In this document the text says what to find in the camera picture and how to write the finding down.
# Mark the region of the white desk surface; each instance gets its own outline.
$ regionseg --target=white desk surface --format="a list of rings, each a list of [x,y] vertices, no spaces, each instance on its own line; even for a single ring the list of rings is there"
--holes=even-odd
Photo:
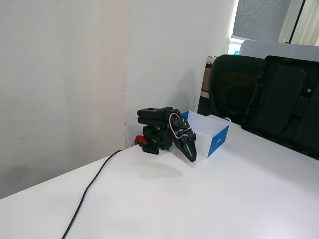
[[[0,200],[1,239],[61,238],[104,159]],[[112,158],[68,239],[317,239],[319,161],[231,123],[209,159]]]

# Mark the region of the pink wire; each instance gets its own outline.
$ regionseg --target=pink wire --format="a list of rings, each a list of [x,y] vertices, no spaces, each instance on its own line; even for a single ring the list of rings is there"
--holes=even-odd
[[[176,114],[176,113],[171,113],[170,116],[169,116],[169,120],[168,120],[168,121],[169,121],[169,127],[170,127],[171,131],[173,132],[175,138],[180,139],[181,137],[177,137],[176,134],[175,134],[175,132],[174,132],[174,130],[173,130],[173,128],[171,127],[170,118],[171,118],[172,115],[176,115],[179,119],[180,119],[180,117],[179,117],[179,115]]]

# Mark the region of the chair backrest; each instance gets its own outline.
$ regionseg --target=chair backrest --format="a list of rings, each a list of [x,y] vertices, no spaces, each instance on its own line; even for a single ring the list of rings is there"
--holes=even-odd
[[[212,112],[241,124],[264,65],[264,59],[222,55],[213,63],[209,79]]]

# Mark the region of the cardboard box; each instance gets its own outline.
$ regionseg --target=cardboard box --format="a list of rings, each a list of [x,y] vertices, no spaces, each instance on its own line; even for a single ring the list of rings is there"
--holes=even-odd
[[[196,133],[197,154],[208,158],[226,140],[229,125],[218,120],[187,111],[183,113]]]
[[[203,84],[201,86],[202,91],[208,92],[209,76],[210,76],[210,68],[205,68]]]

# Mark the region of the red clip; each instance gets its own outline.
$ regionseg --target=red clip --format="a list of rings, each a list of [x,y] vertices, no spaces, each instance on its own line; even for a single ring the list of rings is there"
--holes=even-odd
[[[142,144],[146,145],[149,142],[142,136],[142,135],[138,135],[135,138],[135,145],[138,145],[140,143],[140,141],[142,142]]]

